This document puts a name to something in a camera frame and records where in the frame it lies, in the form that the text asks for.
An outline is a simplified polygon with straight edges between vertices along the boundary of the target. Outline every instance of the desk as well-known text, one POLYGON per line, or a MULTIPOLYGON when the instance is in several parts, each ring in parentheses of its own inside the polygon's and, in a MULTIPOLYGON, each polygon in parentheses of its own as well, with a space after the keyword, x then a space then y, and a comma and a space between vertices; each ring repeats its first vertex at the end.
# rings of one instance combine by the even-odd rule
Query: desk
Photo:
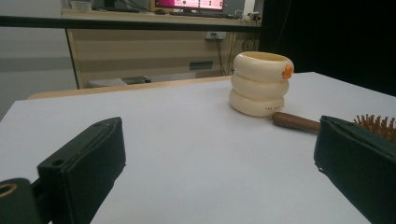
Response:
MULTIPOLYGON (((18 101, 0 122, 0 179, 35 167, 88 126, 121 117, 127 165, 92 223, 369 223, 317 170, 316 135, 232 109, 229 80, 18 101)), ((396 98, 294 74, 284 112, 394 117, 396 98)))
MULTIPOLYGON (((191 26, 204 24, 209 25, 208 30, 210 25, 261 27, 258 21, 108 11, 80 12, 67 8, 62 13, 67 20, 156 22, 159 25, 191 26)), ((255 41, 249 50, 257 50, 259 42, 259 35, 246 33, 228 33, 225 39, 217 43, 205 39, 203 31, 67 29, 66 32, 80 89, 88 88, 88 82, 97 79, 189 72, 197 73, 198 77, 221 76, 221 65, 229 75, 233 69, 233 58, 243 51, 244 41, 255 41)))

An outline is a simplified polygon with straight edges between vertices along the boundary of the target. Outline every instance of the monitor screen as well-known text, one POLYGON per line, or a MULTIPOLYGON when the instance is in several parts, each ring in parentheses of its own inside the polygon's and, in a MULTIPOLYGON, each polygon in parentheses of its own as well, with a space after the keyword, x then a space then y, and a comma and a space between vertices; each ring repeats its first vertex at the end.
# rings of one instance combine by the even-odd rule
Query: monitor screen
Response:
POLYGON ((224 0, 155 0, 155 7, 222 11, 224 0))

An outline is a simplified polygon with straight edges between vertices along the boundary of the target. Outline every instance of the black curtain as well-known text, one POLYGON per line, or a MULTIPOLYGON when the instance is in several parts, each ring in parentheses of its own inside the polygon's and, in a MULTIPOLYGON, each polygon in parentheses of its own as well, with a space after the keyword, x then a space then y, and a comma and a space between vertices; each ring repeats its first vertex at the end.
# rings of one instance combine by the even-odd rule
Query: black curtain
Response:
POLYGON ((391 1, 264 0, 259 51, 396 96, 396 13, 391 1))

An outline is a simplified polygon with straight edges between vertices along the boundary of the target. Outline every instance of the brush bristle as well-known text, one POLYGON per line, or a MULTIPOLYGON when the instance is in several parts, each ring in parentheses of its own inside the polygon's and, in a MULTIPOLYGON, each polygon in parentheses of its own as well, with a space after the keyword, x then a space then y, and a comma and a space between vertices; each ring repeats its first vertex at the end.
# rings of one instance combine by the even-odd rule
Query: brush bristle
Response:
POLYGON ((375 117, 374 115, 361 115, 356 116, 358 119, 354 119, 355 123, 359 124, 361 127, 367 129, 371 133, 380 135, 384 139, 396 143, 396 129, 395 129, 395 118, 391 120, 388 117, 381 119, 381 116, 375 117))

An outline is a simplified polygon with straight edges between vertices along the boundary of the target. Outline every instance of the black bar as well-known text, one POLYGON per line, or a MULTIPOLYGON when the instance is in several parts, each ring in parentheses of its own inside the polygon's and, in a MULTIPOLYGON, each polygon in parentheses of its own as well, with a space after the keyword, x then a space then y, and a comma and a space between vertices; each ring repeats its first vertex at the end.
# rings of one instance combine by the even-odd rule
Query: black bar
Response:
POLYGON ((55 29, 220 31, 258 33, 260 26, 209 25, 148 21, 97 21, 0 16, 0 26, 55 29))

